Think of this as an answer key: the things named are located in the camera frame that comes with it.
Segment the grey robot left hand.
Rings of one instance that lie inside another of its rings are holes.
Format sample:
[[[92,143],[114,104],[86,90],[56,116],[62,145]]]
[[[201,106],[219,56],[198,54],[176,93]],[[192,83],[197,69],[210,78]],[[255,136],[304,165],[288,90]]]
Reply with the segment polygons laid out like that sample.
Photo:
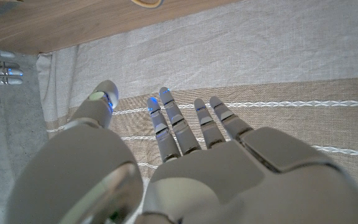
[[[147,100],[162,163],[145,184],[108,128],[118,99],[106,80],[82,102],[16,180],[6,223],[358,223],[358,186],[328,156],[217,97],[195,100],[201,147],[165,87]]]

